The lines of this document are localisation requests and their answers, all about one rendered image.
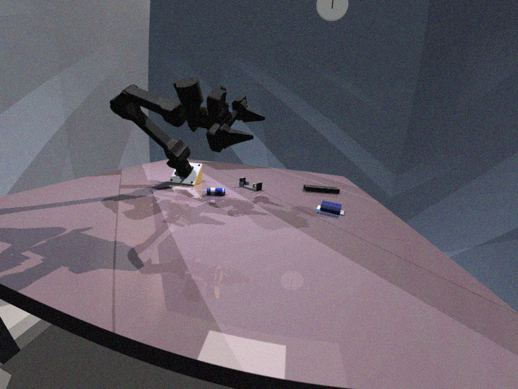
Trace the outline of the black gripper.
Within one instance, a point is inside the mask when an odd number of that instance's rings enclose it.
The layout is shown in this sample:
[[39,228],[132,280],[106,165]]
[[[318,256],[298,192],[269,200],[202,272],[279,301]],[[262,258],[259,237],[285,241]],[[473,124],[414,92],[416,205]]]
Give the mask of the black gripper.
[[203,128],[208,130],[206,137],[212,151],[221,152],[223,148],[226,149],[228,146],[253,139],[252,134],[230,128],[235,120],[243,120],[243,122],[265,120],[265,116],[247,105],[246,96],[239,95],[232,102],[232,108],[232,113],[228,107],[224,107],[220,111],[218,114],[220,115],[220,121],[208,118],[207,108],[201,113],[201,124]]

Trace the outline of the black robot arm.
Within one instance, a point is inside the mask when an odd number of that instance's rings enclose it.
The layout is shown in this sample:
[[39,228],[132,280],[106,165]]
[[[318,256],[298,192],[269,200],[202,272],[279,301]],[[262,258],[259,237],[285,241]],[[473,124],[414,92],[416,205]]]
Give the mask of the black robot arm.
[[[139,128],[148,134],[164,149],[169,159],[169,167],[176,169],[175,175],[187,178],[194,166],[187,161],[190,148],[180,139],[171,139],[157,124],[155,124],[142,110],[141,107],[159,113],[166,122],[175,127],[180,127],[186,120],[188,126],[195,132],[202,127],[201,113],[206,107],[200,107],[203,103],[203,94],[199,80],[190,77],[177,80],[174,88],[179,99],[166,99],[148,91],[138,88],[135,84],[128,86],[119,95],[110,101],[111,110],[121,118],[133,121]],[[220,121],[220,111],[229,107],[226,102],[226,88],[216,85],[207,97],[207,117]]]

